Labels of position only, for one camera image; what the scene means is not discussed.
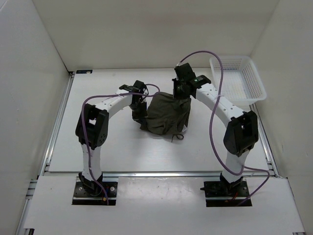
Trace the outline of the olive green shorts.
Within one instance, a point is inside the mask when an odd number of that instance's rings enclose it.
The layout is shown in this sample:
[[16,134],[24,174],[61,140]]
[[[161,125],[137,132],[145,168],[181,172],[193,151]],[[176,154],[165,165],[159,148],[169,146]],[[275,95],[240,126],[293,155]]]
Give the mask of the olive green shorts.
[[147,116],[140,126],[143,131],[159,136],[184,139],[191,111],[191,98],[174,99],[172,94],[156,94],[147,108]]

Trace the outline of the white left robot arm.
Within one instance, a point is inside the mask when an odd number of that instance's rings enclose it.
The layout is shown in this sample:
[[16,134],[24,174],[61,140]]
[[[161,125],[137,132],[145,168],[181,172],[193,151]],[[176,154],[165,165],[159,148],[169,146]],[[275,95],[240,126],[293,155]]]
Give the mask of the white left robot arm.
[[146,84],[137,80],[132,86],[120,86],[115,94],[106,95],[100,103],[89,104],[91,98],[83,102],[75,135],[83,151],[83,171],[79,173],[79,179],[91,196],[106,194],[102,184],[100,152],[108,137],[110,118],[128,106],[132,110],[132,119],[139,124],[146,124],[145,98],[148,95]]

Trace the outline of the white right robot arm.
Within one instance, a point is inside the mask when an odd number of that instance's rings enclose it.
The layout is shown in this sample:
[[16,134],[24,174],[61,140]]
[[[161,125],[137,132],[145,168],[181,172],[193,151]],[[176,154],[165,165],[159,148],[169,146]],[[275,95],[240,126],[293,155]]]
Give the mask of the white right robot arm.
[[253,111],[244,111],[218,95],[211,81],[204,75],[196,76],[188,63],[176,66],[174,70],[174,98],[192,96],[208,107],[226,127],[223,143],[227,156],[220,176],[220,191],[230,196],[237,190],[247,156],[259,139],[257,115]]

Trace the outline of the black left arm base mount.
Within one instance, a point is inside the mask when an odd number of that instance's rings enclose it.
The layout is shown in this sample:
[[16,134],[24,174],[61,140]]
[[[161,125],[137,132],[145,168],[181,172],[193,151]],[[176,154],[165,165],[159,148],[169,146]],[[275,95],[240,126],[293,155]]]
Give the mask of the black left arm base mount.
[[102,188],[95,182],[86,180],[82,173],[78,174],[76,179],[75,188],[73,192],[72,204],[73,205],[95,205],[95,206],[115,206],[118,190],[118,182],[102,181],[101,176],[98,179],[102,183]]

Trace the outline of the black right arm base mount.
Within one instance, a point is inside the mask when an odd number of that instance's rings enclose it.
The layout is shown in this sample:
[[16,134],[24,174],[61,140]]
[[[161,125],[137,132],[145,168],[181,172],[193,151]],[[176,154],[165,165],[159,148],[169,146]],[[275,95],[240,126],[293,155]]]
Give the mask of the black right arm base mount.
[[204,191],[207,207],[252,207],[247,182],[240,179],[233,184],[227,181],[204,181],[201,191]]

